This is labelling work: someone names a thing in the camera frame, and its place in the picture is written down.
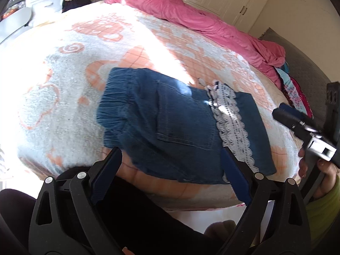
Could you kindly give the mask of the green right sleeve forearm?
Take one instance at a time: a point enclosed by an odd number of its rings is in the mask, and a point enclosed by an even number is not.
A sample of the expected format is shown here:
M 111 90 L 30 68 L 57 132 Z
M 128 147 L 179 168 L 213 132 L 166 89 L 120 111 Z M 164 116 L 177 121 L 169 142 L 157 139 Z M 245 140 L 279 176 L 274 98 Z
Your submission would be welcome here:
M 339 177 L 327 195 L 306 205 L 312 248 L 325 237 L 339 214 Z

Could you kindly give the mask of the right hand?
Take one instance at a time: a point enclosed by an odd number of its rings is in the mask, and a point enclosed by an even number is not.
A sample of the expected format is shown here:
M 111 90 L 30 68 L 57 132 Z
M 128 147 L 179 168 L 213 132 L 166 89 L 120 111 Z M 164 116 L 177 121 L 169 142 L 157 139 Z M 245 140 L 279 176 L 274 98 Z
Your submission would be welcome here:
M 308 170 L 304 149 L 300 149 L 298 156 L 300 157 L 298 174 L 303 179 L 306 176 Z M 327 195 L 335 186 L 338 176 L 338 168 L 332 162 L 319 159 L 317 162 L 317 167 L 324 174 L 324 178 L 313 194 L 314 199 L 320 199 L 321 197 Z

